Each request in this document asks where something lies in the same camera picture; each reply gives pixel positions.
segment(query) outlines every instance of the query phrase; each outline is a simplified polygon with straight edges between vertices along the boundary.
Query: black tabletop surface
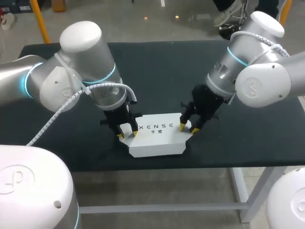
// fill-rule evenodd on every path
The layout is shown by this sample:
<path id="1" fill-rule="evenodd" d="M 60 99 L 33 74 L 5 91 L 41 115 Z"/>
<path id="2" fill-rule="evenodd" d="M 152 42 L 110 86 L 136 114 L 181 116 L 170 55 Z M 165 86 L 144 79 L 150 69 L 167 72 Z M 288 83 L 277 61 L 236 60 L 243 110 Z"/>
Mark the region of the black tabletop surface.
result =
<path id="1" fill-rule="evenodd" d="M 109 44 L 124 83 L 138 97 L 133 110 L 144 115 L 181 112 L 180 102 L 191 99 L 191 90 L 226 46 L 221 41 Z M 59 48 L 30 45 L 20 56 L 50 58 Z M 107 126 L 99 125 L 103 112 L 83 95 L 35 146 L 58 155 L 71 171 L 305 164 L 305 114 L 297 98 L 259 109 L 236 98 L 219 113 L 219 120 L 211 120 L 188 140 L 182 155 L 133 158 Z M 1 107 L 0 144 L 25 145 L 51 115 L 32 100 Z"/>

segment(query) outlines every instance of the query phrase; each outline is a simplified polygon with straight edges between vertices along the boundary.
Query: concrete floor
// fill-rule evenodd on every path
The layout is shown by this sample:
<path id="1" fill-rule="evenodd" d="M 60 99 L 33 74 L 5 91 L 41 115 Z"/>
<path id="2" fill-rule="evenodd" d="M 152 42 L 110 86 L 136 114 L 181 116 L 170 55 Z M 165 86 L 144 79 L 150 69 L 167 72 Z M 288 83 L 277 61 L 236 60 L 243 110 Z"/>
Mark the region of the concrete floor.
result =
<path id="1" fill-rule="evenodd" d="M 257 1 L 250 1 L 251 11 Z M 100 25 L 108 42 L 220 39 L 211 18 L 211 0 L 74 0 L 68 11 L 43 17 L 52 42 L 70 24 L 90 20 Z M 293 54 L 305 49 L 305 3 L 295 0 L 285 25 L 284 47 Z M 0 36 L 2 62 L 15 60 L 24 45 L 43 43 L 33 14 L 16 15 L 16 23 Z M 263 168 L 245 168 L 252 191 Z M 180 169 L 75 173 L 80 206 L 233 201 L 226 169 Z M 265 209 L 251 224 L 241 224 L 236 211 L 94 214 L 82 217 L 85 229 L 268 229 Z"/>

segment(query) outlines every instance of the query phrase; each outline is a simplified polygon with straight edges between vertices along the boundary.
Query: yellow pole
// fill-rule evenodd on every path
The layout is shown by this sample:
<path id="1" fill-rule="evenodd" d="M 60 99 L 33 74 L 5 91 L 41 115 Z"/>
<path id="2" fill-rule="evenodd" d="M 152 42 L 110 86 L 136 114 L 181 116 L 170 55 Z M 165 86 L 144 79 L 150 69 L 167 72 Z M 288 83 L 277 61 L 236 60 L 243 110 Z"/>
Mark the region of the yellow pole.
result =
<path id="1" fill-rule="evenodd" d="M 33 12 L 35 14 L 35 17 L 36 17 L 36 21 L 38 23 L 38 26 L 39 26 L 39 29 L 40 29 L 40 32 L 41 32 L 41 35 L 42 35 L 42 38 L 43 38 L 43 41 L 45 44 L 49 44 L 50 43 L 50 39 L 49 39 L 49 36 L 48 36 L 48 32 L 46 30 L 46 26 L 44 25 L 44 22 L 43 22 L 43 18 L 42 18 L 42 14 L 41 14 L 41 11 L 39 9 L 39 5 L 37 3 L 37 0 L 30 0 L 30 5 L 32 6 L 32 9 L 33 9 Z"/>
<path id="2" fill-rule="evenodd" d="M 290 7 L 291 7 L 291 4 L 292 4 L 292 0 L 286 0 L 282 9 L 281 9 L 280 23 L 281 23 L 282 26 L 284 26 L 284 24 L 285 24 L 285 21 L 286 21 L 287 16 L 288 16 L 288 12 L 289 12 Z"/>

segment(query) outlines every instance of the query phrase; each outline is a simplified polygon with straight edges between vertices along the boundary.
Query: table frame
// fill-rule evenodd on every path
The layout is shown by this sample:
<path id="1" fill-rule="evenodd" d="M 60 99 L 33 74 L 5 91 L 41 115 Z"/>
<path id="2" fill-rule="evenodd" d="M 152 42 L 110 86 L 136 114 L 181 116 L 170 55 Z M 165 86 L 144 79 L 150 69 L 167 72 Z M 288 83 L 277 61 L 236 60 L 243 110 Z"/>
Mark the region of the table frame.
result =
<path id="1" fill-rule="evenodd" d="M 234 203 L 214 204 L 156 204 L 80 207 L 81 214 L 127 213 L 153 211 L 206 211 L 206 210 L 240 210 L 242 223 L 250 223 L 266 200 L 272 186 L 283 175 L 287 167 L 266 167 L 248 195 L 241 168 L 230 168 L 236 200 Z"/>

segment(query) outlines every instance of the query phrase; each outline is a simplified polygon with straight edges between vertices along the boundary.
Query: person's leg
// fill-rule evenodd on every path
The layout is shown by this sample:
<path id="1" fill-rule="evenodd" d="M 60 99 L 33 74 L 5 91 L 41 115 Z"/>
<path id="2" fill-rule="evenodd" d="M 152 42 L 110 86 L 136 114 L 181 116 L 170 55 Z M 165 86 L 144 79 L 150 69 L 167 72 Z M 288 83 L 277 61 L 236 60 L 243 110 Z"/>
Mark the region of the person's leg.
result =
<path id="1" fill-rule="evenodd" d="M 234 2 L 234 0 L 213 0 L 215 6 L 219 12 L 225 11 L 228 9 Z"/>
<path id="2" fill-rule="evenodd" d="M 237 12 L 243 5 L 242 0 L 213 0 L 220 11 L 220 14 L 214 19 L 214 26 L 224 24 L 229 17 Z"/>
<path id="3" fill-rule="evenodd" d="M 264 12 L 271 17 L 275 18 L 278 15 L 278 0 L 259 0 L 258 6 L 255 11 Z"/>

